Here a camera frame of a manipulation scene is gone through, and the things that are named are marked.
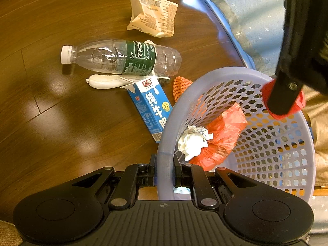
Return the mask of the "white tissue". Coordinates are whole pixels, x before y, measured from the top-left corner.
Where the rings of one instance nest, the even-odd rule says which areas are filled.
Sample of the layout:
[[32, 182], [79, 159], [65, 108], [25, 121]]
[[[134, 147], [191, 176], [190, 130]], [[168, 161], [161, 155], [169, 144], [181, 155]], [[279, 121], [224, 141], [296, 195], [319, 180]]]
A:
[[177, 145], [178, 150], [184, 155], [186, 162], [201, 153], [201, 149], [208, 146], [208, 140], [213, 139], [213, 133], [202, 126], [188, 125], [180, 136]]

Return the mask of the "red wrapper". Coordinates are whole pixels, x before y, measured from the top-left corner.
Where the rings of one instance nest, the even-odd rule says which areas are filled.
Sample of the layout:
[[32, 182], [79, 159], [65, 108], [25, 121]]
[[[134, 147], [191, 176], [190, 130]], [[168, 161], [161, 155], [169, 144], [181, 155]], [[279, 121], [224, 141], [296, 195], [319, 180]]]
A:
[[303, 90], [301, 90], [300, 93], [298, 94], [298, 97], [294, 101], [292, 107], [289, 109], [289, 111], [286, 114], [279, 115], [279, 114], [275, 114], [274, 112], [272, 112], [268, 106], [268, 100], [269, 100], [269, 96], [271, 95], [271, 92], [273, 90], [275, 83], [276, 83], [276, 80], [273, 79], [271, 82], [264, 84], [261, 89], [262, 100], [263, 100], [264, 105], [265, 105], [266, 109], [268, 110], [268, 113], [270, 114], [271, 117], [273, 117], [274, 119], [277, 119], [277, 120], [281, 120], [281, 119], [284, 119], [288, 116], [291, 116], [291, 115], [297, 113], [298, 111], [302, 110], [305, 107], [305, 105], [306, 105], [305, 94], [304, 94]]

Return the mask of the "red plastic bag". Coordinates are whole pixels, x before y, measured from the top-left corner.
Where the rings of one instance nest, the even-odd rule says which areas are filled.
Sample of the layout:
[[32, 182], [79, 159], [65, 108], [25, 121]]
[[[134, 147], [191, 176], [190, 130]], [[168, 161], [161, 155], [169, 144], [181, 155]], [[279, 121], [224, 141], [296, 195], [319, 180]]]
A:
[[213, 134], [213, 139], [208, 140], [208, 146], [203, 147], [200, 154], [188, 163], [199, 165], [205, 171], [222, 164], [236, 146], [240, 133], [247, 125], [248, 121], [241, 106], [235, 102], [206, 126], [209, 133]]

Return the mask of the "blue white milk carton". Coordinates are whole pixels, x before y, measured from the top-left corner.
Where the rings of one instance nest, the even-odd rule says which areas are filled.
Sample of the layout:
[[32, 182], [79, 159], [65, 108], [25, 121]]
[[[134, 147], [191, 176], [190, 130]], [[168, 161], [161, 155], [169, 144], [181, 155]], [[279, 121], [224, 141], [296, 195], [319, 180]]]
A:
[[154, 141], [160, 142], [172, 106], [158, 78], [121, 75], [120, 79], [128, 83], [124, 88], [128, 91]]

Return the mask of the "orange foam fruit net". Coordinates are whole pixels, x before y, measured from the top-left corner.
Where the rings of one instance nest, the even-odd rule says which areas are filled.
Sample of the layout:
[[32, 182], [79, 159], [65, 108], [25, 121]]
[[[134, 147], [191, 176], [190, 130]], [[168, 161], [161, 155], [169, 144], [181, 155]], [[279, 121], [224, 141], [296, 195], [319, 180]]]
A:
[[192, 85], [192, 81], [181, 76], [177, 76], [173, 81], [173, 98], [175, 102], [180, 98], [186, 89]]

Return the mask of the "lavender plastic mesh wastebasket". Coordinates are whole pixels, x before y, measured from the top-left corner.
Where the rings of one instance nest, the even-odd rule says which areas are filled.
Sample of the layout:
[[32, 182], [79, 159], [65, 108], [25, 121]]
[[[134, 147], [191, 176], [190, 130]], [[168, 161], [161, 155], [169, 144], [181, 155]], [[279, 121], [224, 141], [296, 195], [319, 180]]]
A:
[[157, 151], [159, 199], [185, 199], [174, 191], [173, 159], [177, 142], [189, 125], [206, 126], [234, 103], [248, 121], [223, 166], [294, 194], [309, 202], [315, 185], [315, 151], [310, 128], [301, 112], [276, 120], [262, 101], [261, 89], [271, 78], [244, 67], [208, 72], [173, 106]]

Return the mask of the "clear plastic water bottle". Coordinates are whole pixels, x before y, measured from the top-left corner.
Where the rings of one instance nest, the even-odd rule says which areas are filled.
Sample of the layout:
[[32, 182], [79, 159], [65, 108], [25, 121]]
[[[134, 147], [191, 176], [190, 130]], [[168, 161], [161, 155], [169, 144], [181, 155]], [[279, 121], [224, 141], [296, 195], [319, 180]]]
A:
[[61, 49], [62, 64], [77, 64], [103, 74], [172, 77], [181, 67], [180, 53], [170, 47], [139, 41], [105, 39]]

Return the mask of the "beige snack wrapper bag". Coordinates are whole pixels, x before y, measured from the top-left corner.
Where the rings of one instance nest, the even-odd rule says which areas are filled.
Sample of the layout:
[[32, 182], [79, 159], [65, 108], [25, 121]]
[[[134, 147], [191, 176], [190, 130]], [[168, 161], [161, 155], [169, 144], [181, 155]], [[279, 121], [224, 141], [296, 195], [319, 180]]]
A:
[[156, 38], [172, 37], [178, 4], [167, 0], [130, 0], [132, 17], [127, 30], [138, 30]]

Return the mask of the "wooden chair with tan cover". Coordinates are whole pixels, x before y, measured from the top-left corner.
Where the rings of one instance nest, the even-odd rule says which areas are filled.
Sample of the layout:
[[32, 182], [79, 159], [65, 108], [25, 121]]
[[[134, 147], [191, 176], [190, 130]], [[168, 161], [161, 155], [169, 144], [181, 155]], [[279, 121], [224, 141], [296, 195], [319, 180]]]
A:
[[327, 96], [307, 86], [303, 87], [303, 91], [306, 99], [306, 106], [303, 112], [309, 117], [314, 134], [316, 160], [315, 184], [317, 186], [327, 186]]

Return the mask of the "light blue star curtain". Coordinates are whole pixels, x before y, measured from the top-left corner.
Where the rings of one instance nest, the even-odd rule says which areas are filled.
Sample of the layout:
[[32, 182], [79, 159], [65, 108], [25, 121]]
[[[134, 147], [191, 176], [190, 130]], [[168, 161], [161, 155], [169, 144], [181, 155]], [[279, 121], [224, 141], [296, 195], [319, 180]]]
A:
[[284, 0], [210, 0], [223, 13], [233, 36], [257, 71], [276, 71], [284, 35]]

